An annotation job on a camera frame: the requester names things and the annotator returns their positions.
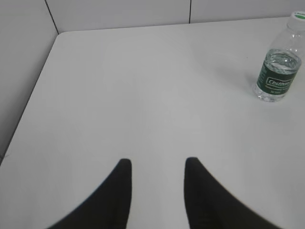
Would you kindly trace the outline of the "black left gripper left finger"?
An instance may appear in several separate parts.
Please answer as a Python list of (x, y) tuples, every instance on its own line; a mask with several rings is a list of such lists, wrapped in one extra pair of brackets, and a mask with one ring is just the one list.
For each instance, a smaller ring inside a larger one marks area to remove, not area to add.
[(51, 229), (125, 229), (132, 200), (132, 163), (121, 159), (101, 185)]

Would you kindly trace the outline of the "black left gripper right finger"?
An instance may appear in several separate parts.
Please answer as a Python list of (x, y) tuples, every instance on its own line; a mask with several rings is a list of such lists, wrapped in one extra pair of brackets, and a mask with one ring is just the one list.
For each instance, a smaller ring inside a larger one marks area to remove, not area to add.
[(229, 193), (196, 157), (185, 162), (185, 209), (191, 229), (275, 229)]

